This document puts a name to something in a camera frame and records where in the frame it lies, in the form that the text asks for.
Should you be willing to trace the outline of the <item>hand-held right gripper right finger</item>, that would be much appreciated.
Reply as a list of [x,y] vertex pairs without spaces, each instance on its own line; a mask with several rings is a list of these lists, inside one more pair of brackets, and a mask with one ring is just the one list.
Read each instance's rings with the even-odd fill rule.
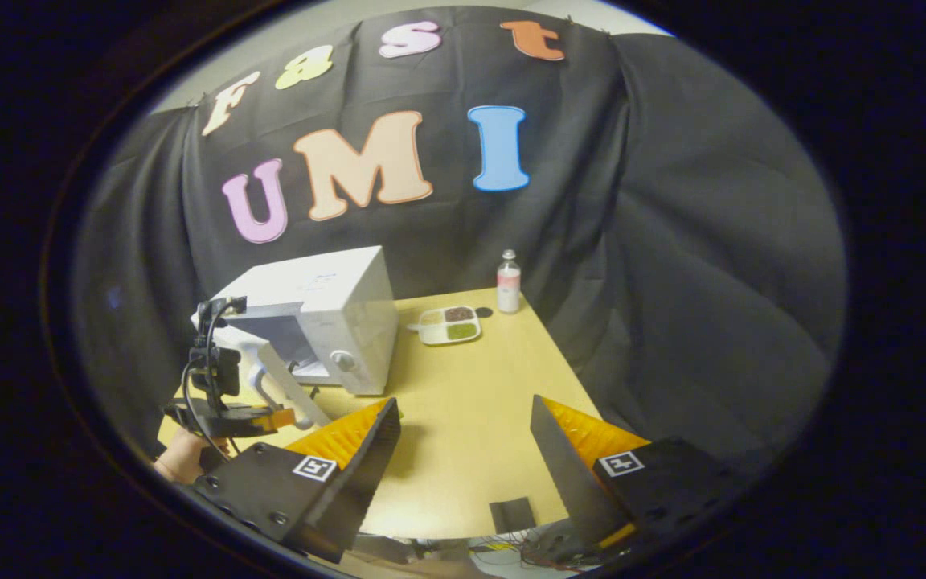
[[530,431],[577,535],[596,551],[647,551],[731,502],[741,475],[682,439],[650,442],[534,396]]

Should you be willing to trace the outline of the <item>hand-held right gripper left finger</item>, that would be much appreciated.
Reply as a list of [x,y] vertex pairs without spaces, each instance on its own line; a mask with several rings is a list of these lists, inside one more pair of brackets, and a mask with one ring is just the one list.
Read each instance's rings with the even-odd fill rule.
[[338,563],[391,462],[400,419],[396,398],[378,400],[294,443],[256,443],[192,487],[272,542]]

